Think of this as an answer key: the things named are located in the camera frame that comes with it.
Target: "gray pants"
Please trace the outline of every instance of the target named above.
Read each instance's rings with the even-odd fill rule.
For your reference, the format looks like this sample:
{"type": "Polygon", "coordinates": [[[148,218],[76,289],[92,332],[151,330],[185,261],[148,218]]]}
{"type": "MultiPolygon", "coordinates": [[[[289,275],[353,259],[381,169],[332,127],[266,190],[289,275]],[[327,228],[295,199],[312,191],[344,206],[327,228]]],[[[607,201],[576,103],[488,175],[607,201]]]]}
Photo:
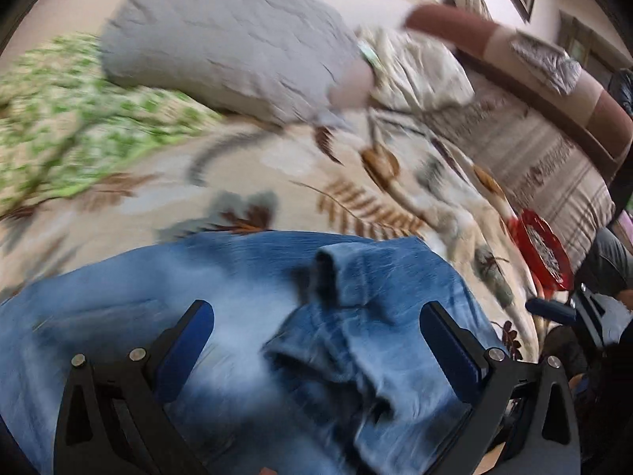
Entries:
{"type": "MultiPolygon", "coordinates": [[[[603,228],[576,273],[575,283],[585,283],[590,291],[612,297],[624,289],[633,289],[633,256],[609,229],[603,228]]],[[[568,379],[589,369],[571,327],[556,327],[548,334],[542,356],[549,355],[563,362],[568,379]]]]}
{"type": "Polygon", "coordinates": [[[624,289],[633,289],[633,256],[611,230],[602,228],[575,282],[585,283],[594,293],[616,297],[624,289]]]}

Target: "blue jeans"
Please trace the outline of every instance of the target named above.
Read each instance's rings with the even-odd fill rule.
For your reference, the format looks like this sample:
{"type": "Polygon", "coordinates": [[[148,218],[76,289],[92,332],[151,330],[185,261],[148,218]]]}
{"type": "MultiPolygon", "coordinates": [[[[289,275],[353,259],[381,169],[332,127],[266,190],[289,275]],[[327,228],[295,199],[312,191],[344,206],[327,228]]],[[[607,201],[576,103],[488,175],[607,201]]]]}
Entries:
{"type": "Polygon", "coordinates": [[[332,234],[210,232],[132,250],[37,282],[0,305],[0,416],[40,473],[52,473],[70,359],[81,352],[93,362],[113,361],[148,346],[197,298],[213,305],[215,330],[166,411],[204,465],[227,475],[257,474],[265,466],[280,475],[354,472],[338,445],[315,434],[315,416],[301,399],[289,398],[294,392],[262,354],[271,338],[267,352],[273,352],[280,330],[308,342],[325,333],[347,342],[349,349],[338,352],[353,360],[357,385],[343,384],[351,388],[351,405],[371,404],[366,398],[373,394],[392,409],[392,416],[359,429],[354,448],[389,475],[419,473],[465,411],[423,343],[420,305],[441,301],[484,344],[498,344],[463,280],[417,239],[377,247],[332,234]],[[330,283],[320,270],[324,256],[340,267],[330,283]],[[407,431],[415,442],[398,442],[407,431]],[[388,451],[397,455],[380,457],[388,451]]]}

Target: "person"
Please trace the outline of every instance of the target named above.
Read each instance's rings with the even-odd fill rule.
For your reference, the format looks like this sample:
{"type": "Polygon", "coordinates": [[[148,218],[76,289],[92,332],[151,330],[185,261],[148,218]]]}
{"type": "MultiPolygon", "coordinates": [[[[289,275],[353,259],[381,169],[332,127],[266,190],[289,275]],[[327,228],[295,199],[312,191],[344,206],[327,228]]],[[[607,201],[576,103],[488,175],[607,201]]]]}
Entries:
{"type": "MultiPolygon", "coordinates": [[[[611,78],[608,91],[633,120],[633,66],[616,72],[611,78]]],[[[609,185],[609,193],[615,203],[614,219],[617,219],[633,194],[633,148],[609,185]]]]}
{"type": "MultiPolygon", "coordinates": [[[[602,228],[596,234],[575,276],[576,287],[581,283],[592,293],[615,298],[633,312],[633,255],[611,230],[602,228]]],[[[579,378],[589,370],[587,359],[571,327],[556,327],[550,331],[542,354],[560,358],[568,380],[577,376],[579,378]]]]}
{"type": "Polygon", "coordinates": [[[604,228],[575,276],[597,295],[615,298],[624,330],[601,359],[588,363],[569,327],[556,327],[543,355],[556,355],[569,380],[580,436],[582,473],[633,473],[633,255],[604,228]]]}

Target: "quilted pillowcase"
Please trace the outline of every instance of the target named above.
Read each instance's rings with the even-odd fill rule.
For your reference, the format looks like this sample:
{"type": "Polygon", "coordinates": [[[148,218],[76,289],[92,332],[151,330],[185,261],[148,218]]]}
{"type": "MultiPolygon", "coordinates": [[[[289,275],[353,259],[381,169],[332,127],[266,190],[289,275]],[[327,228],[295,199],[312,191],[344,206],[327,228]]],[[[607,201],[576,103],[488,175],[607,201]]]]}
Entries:
{"type": "Polygon", "coordinates": [[[317,0],[126,0],[102,35],[109,79],[177,89],[284,124],[330,116],[356,38],[317,0]]]}
{"type": "Polygon", "coordinates": [[[613,216],[605,182],[583,150],[540,112],[466,68],[475,100],[424,114],[423,122],[452,141],[501,185],[516,212],[536,211],[580,267],[613,216]]]}

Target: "red plate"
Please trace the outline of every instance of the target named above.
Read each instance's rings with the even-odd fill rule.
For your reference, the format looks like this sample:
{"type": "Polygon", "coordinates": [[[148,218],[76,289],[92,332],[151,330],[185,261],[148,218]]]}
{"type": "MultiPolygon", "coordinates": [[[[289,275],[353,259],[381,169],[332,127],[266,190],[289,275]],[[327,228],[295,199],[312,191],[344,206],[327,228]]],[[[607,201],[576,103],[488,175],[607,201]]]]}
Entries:
{"type": "Polygon", "coordinates": [[[563,245],[558,241],[556,234],[552,232],[552,229],[537,213],[529,209],[525,209],[518,219],[517,226],[517,242],[518,248],[521,250],[521,255],[525,259],[528,267],[532,270],[542,284],[543,288],[551,289],[553,291],[570,291],[574,287],[574,273],[572,272],[571,264],[569,263],[569,257],[565,253],[563,245]],[[552,250],[556,261],[558,261],[558,267],[560,269],[561,277],[557,280],[556,276],[552,274],[545,266],[543,259],[537,249],[532,244],[530,236],[528,236],[526,225],[530,225],[545,243],[545,245],[552,250]]]}

